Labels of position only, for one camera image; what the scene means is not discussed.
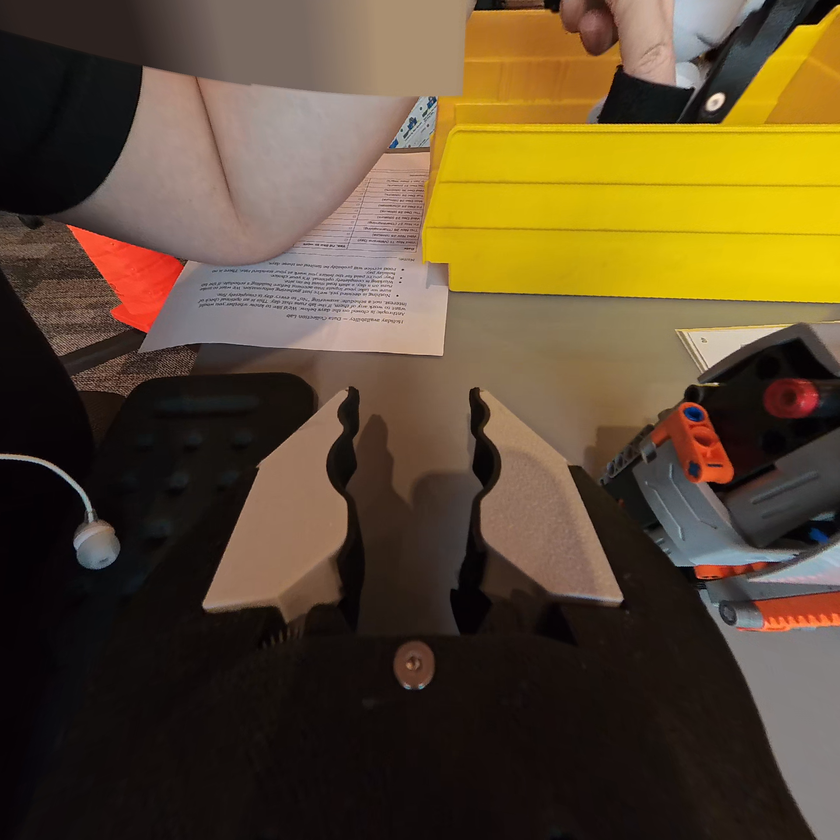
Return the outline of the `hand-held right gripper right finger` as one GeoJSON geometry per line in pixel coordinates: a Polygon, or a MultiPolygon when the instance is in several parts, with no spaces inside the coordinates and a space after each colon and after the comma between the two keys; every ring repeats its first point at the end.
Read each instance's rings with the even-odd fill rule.
{"type": "Polygon", "coordinates": [[[565,604],[621,606],[567,459],[479,387],[469,391],[469,428],[479,489],[450,592],[458,631],[564,634],[565,604]]]}

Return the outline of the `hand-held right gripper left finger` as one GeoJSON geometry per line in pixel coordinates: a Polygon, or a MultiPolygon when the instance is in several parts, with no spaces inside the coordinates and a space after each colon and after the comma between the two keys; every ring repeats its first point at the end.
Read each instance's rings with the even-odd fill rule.
{"type": "Polygon", "coordinates": [[[287,626],[317,605],[356,629],[363,543],[348,493],[360,395],[350,386],[265,457],[203,600],[207,613],[272,607],[287,626]]]}

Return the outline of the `yellow plastic bin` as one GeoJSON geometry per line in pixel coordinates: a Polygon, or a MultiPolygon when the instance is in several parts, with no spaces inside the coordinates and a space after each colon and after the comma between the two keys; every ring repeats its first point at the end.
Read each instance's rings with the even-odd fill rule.
{"type": "Polygon", "coordinates": [[[474,12],[441,98],[423,257],[453,291],[836,303],[838,3],[720,124],[585,123],[614,49],[547,10],[474,12]]]}

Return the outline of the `person's left forearm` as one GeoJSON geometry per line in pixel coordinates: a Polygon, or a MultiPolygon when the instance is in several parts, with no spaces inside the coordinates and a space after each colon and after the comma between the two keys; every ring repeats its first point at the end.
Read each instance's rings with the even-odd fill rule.
{"type": "Polygon", "coordinates": [[[52,218],[179,259],[273,259],[351,195],[416,97],[239,85],[146,67],[104,183],[52,218]]]}

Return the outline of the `white desk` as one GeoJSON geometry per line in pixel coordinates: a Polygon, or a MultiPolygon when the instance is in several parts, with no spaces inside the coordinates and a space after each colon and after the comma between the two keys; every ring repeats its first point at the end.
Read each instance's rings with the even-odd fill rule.
{"type": "Polygon", "coordinates": [[[471,469],[468,394],[488,390],[592,475],[697,377],[677,329],[838,320],[837,305],[452,293],[441,357],[204,344],[194,375],[287,372],[321,403],[360,392],[349,485],[364,537],[360,631],[453,634],[471,469]]]}

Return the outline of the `person's left hand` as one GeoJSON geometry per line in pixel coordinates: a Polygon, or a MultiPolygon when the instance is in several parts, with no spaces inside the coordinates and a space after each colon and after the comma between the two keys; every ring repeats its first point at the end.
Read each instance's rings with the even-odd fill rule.
{"type": "Polygon", "coordinates": [[[673,1],[561,1],[560,17],[590,55],[618,45],[627,75],[674,87],[674,9],[673,1]]]}

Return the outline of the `printed paper sheet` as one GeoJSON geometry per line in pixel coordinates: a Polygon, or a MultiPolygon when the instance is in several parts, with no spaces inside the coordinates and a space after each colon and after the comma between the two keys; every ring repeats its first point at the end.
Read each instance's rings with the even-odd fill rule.
{"type": "Polygon", "coordinates": [[[284,254],[187,263],[140,351],[217,343],[441,356],[448,285],[422,254],[428,173],[427,151],[389,152],[284,254]]]}

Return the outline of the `grey brick-built model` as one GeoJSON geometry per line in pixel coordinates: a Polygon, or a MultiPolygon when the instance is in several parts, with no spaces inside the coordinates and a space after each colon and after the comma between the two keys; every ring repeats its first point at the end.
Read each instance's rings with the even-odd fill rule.
{"type": "Polygon", "coordinates": [[[839,624],[839,326],[790,325],[699,373],[601,485],[746,632],[839,624]]]}

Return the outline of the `building instruction booklet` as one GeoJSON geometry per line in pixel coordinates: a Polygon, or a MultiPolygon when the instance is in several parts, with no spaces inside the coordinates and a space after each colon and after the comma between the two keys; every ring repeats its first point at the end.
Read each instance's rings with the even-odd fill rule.
{"type": "Polygon", "coordinates": [[[740,350],[741,347],[789,326],[790,324],[773,324],[748,327],[678,329],[675,331],[675,335],[686,349],[698,372],[704,373],[732,353],[740,350]]]}

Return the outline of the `orange floor cone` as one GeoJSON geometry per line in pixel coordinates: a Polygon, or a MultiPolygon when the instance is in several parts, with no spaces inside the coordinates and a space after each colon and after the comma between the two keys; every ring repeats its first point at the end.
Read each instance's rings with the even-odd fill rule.
{"type": "Polygon", "coordinates": [[[182,263],[170,255],[78,227],[68,226],[68,229],[119,299],[111,315],[147,333],[181,275],[182,263]]]}

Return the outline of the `illustrated printed leaflet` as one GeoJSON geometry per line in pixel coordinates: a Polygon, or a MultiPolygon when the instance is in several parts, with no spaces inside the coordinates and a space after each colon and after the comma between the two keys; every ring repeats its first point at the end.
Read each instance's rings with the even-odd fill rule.
{"type": "Polygon", "coordinates": [[[436,97],[419,98],[389,149],[428,150],[436,127],[437,105],[436,97]]]}

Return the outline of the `person's black shirt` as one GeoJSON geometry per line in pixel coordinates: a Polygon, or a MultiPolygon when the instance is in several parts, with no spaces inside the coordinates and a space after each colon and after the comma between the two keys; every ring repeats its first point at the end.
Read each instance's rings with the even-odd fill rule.
{"type": "MultiPolygon", "coordinates": [[[[52,216],[103,183],[121,153],[141,70],[33,39],[1,37],[1,206],[52,216]]],[[[1,278],[2,453],[47,460],[82,481],[93,457],[88,415],[63,364],[1,278]]],[[[1,468],[2,838],[16,816],[41,692],[35,588],[78,494],[28,462],[1,468]]]]}

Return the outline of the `white wired earbud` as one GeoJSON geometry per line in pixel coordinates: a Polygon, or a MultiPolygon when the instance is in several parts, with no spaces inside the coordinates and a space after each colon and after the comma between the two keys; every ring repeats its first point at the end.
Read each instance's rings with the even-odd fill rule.
{"type": "Polygon", "coordinates": [[[31,455],[2,453],[1,460],[44,467],[63,479],[78,494],[85,510],[85,518],[75,530],[73,548],[82,568],[91,571],[102,570],[109,567],[119,557],[121,545],[114,527],[99,517],[88,493],[65,470],[47,459],[31,455]]]}

